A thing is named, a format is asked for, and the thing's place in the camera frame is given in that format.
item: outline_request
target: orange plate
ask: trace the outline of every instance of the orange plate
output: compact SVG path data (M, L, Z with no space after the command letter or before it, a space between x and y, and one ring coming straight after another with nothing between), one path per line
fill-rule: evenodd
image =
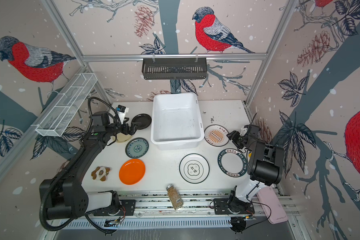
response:
M145 165L140 159L131 159L121 166L119 171L120 181L126 185L139 182L145 174Z

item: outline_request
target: jar lid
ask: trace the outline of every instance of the jar lid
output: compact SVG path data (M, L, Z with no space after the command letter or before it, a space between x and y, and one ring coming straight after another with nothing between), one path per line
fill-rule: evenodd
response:
M169 184L165 189L168 191L170 187L173 187L173 184Z

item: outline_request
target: white table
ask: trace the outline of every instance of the white table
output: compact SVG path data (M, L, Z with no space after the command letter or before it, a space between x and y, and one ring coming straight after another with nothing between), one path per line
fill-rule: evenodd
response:
M114 103L113 106L117 107L119 104L129 108L126 117L130 118L130 121L140 113L152 115L152 102ZM199 106L204 129L209 125L218 124L225 127L229 132L240 131L241 127L250 123L240 100L199 101ZM235 185L242 183L243 178L247 176L245 174L242 177L230 177L224 174L217 164L217 156L222 150L236 149L231 141L223 147L215 147L203 140L198 147L193 149L160 151L151 142L150 134L151 127L149 126L144 130L138 130L131 138L143 137L149 142L148 152L140 158L145 164L145 175L142 180L134 185L125 185L120 181L120 167L130 159L125 154L125 147L129 141L115 142L111 146L105 147L92 162L82 181L85 191L116 190L119 194L166 194L165 187L168 184L173 184L181 194L218 194L229 192ZM190 153L202 155L210 166L208 177L199 184L185 181L179 172L180 161ZM111 168L105 182L92 179L91 172L97 166Z

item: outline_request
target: blue patterned plate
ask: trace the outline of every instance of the blue patterned plate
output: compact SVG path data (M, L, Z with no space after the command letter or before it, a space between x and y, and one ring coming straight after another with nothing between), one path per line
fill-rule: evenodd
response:
M142 137L137 137L129 141L125 147L125 153L130 158L139 158L147 153L148 148L148 141Z

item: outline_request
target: white wire mesh basket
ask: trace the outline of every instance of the white wire mesh basket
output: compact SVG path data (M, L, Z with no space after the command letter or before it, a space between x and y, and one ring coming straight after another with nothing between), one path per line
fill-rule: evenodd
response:
M42 136L61 137L81 104L97 82L94 73L76 74L76 79L65 93L59 93L58 103L42 120L36 131Z

